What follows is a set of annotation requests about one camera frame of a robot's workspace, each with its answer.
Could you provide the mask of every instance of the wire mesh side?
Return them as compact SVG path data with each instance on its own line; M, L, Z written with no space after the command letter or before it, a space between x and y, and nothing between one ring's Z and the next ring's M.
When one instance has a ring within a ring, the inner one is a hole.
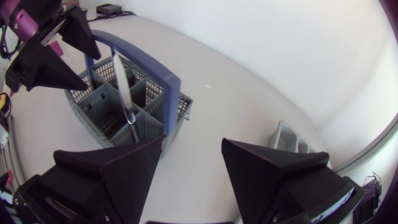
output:
M130 67L126 59L122 59L122 64L125 70ZM110 57L96 63L93 66L93 70L107 82L116 76L114 73L113 61Z
M79 103L82 100L84 100L84 98L86 98L86 96L88 96L94 90L93 81L90 77L90 71L85 70L83 73L79 75L79 77L83 80L84 83L86 83L88 88L87 90L84 91L69 90L69 93L71 94L75 103Z
M178 100L177 122L180 121L181 118L184 118L184 116L188 113L191 103L191 98L187 97L183 93L180 94L180 98ZM163 95L160 95L151 101L151 103L149 103L144 110L163 124Z

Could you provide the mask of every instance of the white wall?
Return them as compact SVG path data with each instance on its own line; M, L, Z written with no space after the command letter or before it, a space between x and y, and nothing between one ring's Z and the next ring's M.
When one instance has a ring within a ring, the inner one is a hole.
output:
M392 31L381 50L373 74L321 131L325 145L333 149L332 165L365 148L398 112L398 45Z
M378 60L398 59L388 52L397 44L377 0L115 4L214 48L270 83L312 120L334 166L369 144L397 111L397 76L389 71L395 65Z

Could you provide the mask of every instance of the cable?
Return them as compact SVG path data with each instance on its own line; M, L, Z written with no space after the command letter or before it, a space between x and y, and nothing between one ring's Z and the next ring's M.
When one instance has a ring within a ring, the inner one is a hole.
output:
M2 34L0 38L0 56L4 59L10 59L19 49L21 46L21 40L18 39L17 45L15 46L15 49L12 52L8 51L8 46L7 46L7 41L6 41L6 32L7 32L7 27L6 25L1 27Z
M115 12L110 15L97 16L95 19L88 20L87 22L93 22L93 21L98 21L98 20L102 20L102 19L113 19L113 18L116 18L119 16L136 16L136 15L130 11L119 11L119 12Z
M9 105L10 105L10 112L9 112L9 114L7 116L5 116L6 119L8 119L8 117L10 117L10 115L11 115L11 109L12 109L12 107L11 107L11 98L10 98L10 96L7 93L0 93L0 96L1 95L5 95L6 96L8 102L9 102Z
M379 183L381 184L381 178L375 172L373 172L373 175L376 175L379 178Z
M365 180L364 180L364 182L363 182L363 185L362 185L362 187L363 187L363 186L365 186L366 179L367 179L368 177L373 177L373 178L375 178L375 179L376 179L376 177L375 177L374 175L373 175L373 176L366 176L366 178L365 178Z

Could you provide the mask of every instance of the purple component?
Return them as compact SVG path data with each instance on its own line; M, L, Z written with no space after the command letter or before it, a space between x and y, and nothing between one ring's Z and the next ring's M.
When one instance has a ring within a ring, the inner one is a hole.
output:
M14 23L10 24L11 17L14 15L14 11L20 1L21 0L4 0L0 13L6 24L12 29L12 31L14 31L21 41L28 42L35 35L39 25L25 11L25 9L21 9L17 13Z
M39 28L39 25L25 9L21 9L18 12L14 25L11 26L12 31L25 43L36 34L37 28Z
M58 57L61 57L63 55L63 50L58 41L52 42L51 44L49 44L49 46L58 55Z
M1 17L4 19L7 25L10 24L11 16L13 15L16 7L21 0L3 0L2 8L0 10Z

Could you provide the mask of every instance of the gray container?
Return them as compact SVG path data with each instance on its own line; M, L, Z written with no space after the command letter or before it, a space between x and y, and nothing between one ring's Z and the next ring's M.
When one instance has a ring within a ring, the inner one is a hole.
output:
M278 129L271 137L269 147L296 153L315 153L311 145L285 121L279 121Z
M167 151L188 119L192 99L180 93L176 127L171 134L163 133L163 88L132 62L122 58L136 114L136 126L141 141L162 138ZM85 91L66 90L68 102L80 122L103 147L134 143L124 117L111 58L96 63L80 78L89 86Z

